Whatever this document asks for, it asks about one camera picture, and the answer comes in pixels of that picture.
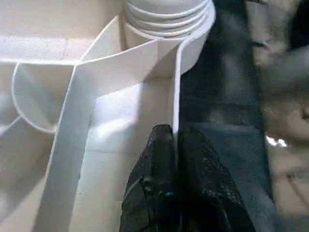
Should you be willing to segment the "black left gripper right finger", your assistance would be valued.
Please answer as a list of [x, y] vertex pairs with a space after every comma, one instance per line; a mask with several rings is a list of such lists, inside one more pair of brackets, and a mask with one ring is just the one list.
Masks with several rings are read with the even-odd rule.
[[253, 232], [240, 192], [205, 135], [179, 136], [183, 225], [187, 232]]

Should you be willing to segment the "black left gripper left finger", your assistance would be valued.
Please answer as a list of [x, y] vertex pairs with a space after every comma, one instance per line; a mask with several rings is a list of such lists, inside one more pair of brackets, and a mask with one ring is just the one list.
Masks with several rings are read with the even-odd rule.
[[152, 128], [126, 185], [121, 232], [176, 232], [179, 228], [175, 143], [168, 124]]

